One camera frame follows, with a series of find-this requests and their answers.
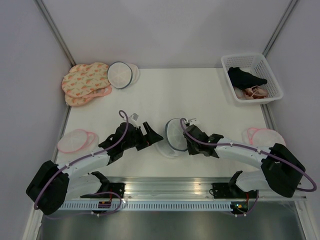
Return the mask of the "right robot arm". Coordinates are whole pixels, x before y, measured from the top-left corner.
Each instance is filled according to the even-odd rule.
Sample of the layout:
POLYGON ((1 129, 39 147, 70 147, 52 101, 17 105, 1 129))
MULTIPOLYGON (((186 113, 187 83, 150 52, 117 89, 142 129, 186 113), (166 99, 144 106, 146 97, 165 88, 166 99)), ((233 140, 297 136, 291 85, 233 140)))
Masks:
POLYGON ((306 171, 286 146, 253 147, 232 141, 223 135, 207 135, 194 124, 183 131, 190 155, 204 155, 216 159, 233 160, 255 168, 237 171, 228 182, 228 192, 235 198, 256 190, 272 190, 291 198, 306 171))

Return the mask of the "blue-zip mesh laundry bag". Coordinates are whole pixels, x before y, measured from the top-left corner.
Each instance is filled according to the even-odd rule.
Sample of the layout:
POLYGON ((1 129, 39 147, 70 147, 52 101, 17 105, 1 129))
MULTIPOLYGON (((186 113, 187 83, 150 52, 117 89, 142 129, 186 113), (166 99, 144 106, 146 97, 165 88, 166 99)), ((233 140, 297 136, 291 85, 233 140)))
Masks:
POLYGON ((177 158, 188 150, 179 118, 172 118, 165 124, 162 136, 163 140, 156 143, 156 149, 164 157, 177 158))

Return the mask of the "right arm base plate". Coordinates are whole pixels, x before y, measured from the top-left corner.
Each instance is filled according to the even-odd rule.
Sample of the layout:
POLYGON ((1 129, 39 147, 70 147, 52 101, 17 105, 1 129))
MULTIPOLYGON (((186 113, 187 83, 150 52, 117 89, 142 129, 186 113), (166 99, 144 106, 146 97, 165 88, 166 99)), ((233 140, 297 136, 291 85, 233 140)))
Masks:
POLYGON ((256 190, 245 192, 237 186, 229 186, 226 182, 212 183, 211 193, 215 199, 255 199, 256 190))

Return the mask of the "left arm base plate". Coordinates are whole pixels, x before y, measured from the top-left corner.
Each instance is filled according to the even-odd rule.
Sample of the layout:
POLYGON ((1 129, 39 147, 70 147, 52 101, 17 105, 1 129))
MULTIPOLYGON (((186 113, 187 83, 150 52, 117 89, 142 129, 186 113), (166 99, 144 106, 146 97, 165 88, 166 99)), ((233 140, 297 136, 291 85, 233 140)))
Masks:
POLYGON ((123 182, 111 182, 108 185, 103 185, 100 187, 100 189, 97 191, 96 194, 86 194, 80 196, 81 199, 110 199, 110 198, 117 198, 117 196, 114 196, 111 194, 111 192, 118 194, 121 198, 124 197, 125 193, 125 186, 126 184, 123 182))

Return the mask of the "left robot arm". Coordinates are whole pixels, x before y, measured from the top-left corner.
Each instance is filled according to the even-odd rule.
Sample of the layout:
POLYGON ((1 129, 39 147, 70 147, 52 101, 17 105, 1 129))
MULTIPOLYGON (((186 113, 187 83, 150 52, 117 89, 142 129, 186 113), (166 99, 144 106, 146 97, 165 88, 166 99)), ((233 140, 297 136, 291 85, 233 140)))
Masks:
POLYGON ((98 171, 119 160, 124 151, 135 148, 141 151, 164 138, 147 122, 141 127, 123 122, 115 133, 98 145, 97 152, 89 153, 65 164, 44 162, 26 194, 34 202, 34 209, 46 216, 56 212, 65 201, 74 198, 107 198, 117 191, 110 180, 98 171))

